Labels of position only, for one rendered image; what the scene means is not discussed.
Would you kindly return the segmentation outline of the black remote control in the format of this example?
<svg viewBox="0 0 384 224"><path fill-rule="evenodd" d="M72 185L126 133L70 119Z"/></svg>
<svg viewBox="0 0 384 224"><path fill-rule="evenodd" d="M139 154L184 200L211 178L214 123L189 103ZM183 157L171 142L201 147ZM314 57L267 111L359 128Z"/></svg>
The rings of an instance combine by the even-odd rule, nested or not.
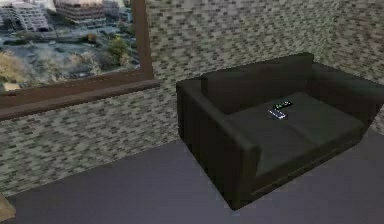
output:
<svg viewBox="0 0 384 224"><path fill-rule="evenodd" d="M272 108L275 109L275 110L280 110L280 109L282 109L282 108L286 108L286 107L289 107L289 106L291 106L291 105L293 105L292 102L285 101L285 102L282 102L282 103L273 105Z"/></svg>

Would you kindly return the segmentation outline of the black sofa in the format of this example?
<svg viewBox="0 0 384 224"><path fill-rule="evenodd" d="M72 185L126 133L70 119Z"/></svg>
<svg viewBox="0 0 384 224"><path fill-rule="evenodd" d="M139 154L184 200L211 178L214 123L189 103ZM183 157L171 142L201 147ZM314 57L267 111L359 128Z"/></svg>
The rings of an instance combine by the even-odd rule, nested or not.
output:
<svg viewBox="0 0 384 224"><path fill-rule="evenodd" d="M238 210L358 144L384 84L304 52L205 72L176 85L178 133ZM269 110L285 101L286 117Z"/></svg>

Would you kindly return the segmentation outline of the brown framed window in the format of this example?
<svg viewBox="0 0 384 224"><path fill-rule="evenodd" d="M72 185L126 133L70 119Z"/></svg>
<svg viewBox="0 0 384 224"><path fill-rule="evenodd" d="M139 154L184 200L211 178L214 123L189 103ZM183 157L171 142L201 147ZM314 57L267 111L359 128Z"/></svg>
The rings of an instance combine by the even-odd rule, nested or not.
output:
<svg viewBox="0 0 384 224"><path fill-rule="evenodd" d="M0 0L0 121L158 84L145 0Z"/></svg>

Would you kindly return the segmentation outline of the tan wooden furniture corner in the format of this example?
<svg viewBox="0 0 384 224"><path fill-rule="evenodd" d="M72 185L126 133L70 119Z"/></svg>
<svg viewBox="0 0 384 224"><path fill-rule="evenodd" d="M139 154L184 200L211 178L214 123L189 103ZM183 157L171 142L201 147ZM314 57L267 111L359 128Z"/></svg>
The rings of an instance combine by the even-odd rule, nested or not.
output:
<svg viewBox="0 0 384 224"><path fill-rule="evenodd" d="M16 216L16 209L0 193L0 222L14 218L15 216Z"/></svg>

